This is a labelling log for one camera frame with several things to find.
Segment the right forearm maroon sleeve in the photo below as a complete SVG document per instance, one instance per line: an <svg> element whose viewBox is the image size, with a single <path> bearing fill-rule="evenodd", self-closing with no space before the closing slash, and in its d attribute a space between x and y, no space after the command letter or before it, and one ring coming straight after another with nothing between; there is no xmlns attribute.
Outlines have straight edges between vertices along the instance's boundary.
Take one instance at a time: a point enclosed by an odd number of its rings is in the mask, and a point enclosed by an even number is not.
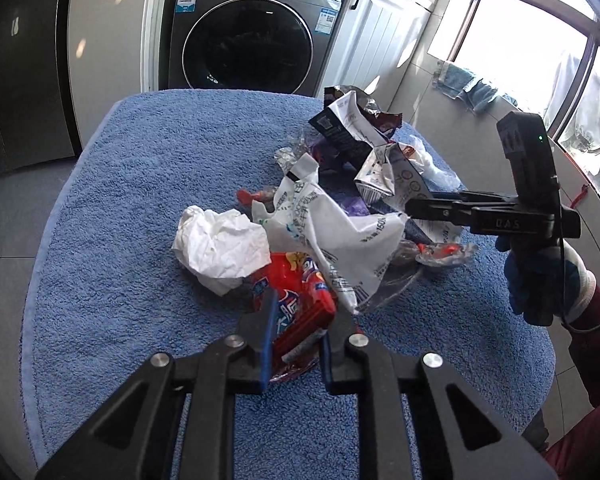
<svg viewBox="0 0 600 480"><path fill-rule="evenodd" d="M551 446L544 458L561 479L600 479L600 288L574 326L569 352L593 411Z"/></svg>

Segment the right hand blue glove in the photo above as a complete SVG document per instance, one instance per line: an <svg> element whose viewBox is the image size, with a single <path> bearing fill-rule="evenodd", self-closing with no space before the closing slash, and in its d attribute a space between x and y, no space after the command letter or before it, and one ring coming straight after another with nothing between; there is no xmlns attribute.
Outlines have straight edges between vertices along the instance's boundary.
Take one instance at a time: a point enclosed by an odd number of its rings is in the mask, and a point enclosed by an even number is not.
<svg viewBox="0 0 600 480"><path fill-rule="evenodd" d="M509 303L528 324L548 327L555 318L573 323L593 299L596 277L565 240L538 249L499 236L495 248L507 252L504 275Z"/></svg>

